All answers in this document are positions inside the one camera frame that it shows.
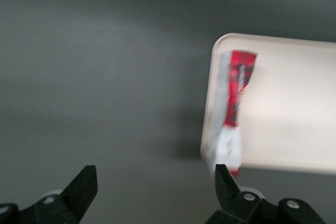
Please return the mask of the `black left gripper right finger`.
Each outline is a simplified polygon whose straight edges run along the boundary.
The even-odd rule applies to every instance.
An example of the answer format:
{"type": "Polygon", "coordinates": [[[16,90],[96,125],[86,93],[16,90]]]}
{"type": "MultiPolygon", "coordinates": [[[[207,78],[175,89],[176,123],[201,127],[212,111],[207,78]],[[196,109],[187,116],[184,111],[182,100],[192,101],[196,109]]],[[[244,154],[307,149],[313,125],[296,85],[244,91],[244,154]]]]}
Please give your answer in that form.
{"type": "Polygon", "coordinates": [[[207,223],[324,223],[303,200],[284,198],[273,205],[259,192],[240,189],[224,164],[215,167],[215,189],[221,209],[207,223]]]}

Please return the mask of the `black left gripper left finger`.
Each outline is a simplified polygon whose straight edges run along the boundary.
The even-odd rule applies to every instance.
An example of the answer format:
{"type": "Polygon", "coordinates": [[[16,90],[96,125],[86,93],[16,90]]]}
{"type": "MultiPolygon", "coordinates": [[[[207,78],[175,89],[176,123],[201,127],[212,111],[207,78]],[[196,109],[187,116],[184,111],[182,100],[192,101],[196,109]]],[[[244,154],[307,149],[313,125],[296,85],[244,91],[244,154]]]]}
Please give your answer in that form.
{"type": "Polygon", "coordinates": [[[87,165],[62,191],[51,191],[25,209],[1,204],[1,223],[80,223],[97,192],[96,167],[87,165]]]}

